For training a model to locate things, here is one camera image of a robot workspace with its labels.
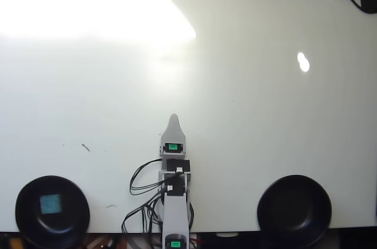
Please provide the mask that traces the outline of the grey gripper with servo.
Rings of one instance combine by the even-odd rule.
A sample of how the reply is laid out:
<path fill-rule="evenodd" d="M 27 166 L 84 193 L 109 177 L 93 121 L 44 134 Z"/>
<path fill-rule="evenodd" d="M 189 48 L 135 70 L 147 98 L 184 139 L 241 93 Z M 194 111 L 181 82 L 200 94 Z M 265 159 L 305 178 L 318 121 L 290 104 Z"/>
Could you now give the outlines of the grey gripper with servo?
<path fill-rule="evenodd" d="M 160 156 L 164 155 L 186 155 L 186 136 L 181 129 L 177 114 L 171 114 L 166 130 L 161 135 Z"/>

